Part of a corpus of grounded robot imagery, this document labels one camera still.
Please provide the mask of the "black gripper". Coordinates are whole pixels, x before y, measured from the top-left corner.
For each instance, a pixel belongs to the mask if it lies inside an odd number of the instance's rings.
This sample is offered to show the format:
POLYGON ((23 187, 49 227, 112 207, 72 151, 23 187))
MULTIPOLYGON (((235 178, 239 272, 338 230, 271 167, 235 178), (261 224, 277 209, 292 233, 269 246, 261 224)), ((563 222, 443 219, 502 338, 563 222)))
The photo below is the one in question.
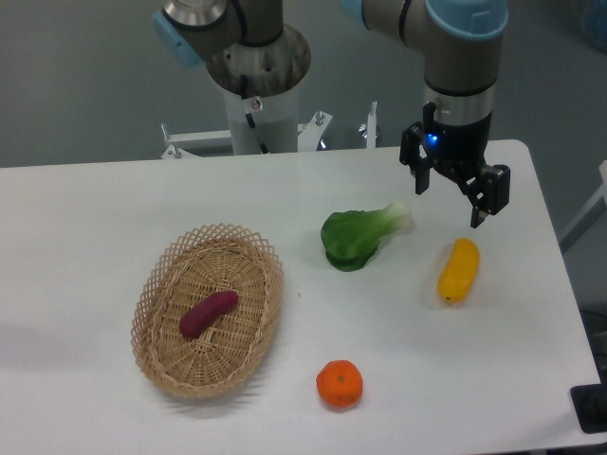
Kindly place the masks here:
POLYGON ((505 208, 510 196, 510 168, 489 166, 484 157, 492 113, 470 124, 450 125, 434 118, 437 111, 437 104, 428 102, 422 123, 415 122, 402 133, 399 162, 410 168, 417 195, 430 186, 430 169, 457 180, 472 206, 470 226, 478 228, 505 208))

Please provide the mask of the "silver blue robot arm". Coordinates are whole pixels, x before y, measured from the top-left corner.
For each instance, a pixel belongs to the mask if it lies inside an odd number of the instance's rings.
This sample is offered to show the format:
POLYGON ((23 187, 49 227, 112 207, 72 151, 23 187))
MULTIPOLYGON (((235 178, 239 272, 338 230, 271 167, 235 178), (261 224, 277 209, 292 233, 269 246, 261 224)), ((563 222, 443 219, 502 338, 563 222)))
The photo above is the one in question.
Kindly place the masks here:
MULTIPOLYGON (((422 118, 404 131, 400 162, 417 193, 431 173, 454 182, 480 226, 509 201, 510 170, 485 160, 502 36, 504 1, 345 1, 363 27, 424 59, 422 118)), ((294 152, 291 96, 311 63, 305 38, 279 1, 168 1, 153 15, 156 33, 185 65, 204 64, 228 101, 238 155, 294 152)))

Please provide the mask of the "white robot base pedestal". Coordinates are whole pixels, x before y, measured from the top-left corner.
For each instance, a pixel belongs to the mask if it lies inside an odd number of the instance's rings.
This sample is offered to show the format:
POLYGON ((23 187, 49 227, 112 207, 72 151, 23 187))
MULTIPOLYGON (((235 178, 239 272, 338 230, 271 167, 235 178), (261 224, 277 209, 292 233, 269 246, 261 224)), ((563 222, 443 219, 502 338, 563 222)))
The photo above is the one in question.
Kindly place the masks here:
POLYGON ((289 25, 269 45, 234 44, 207 60, 223 94, 235 155, 298 150, 299 90, 310 64, 308 42, 289 25))

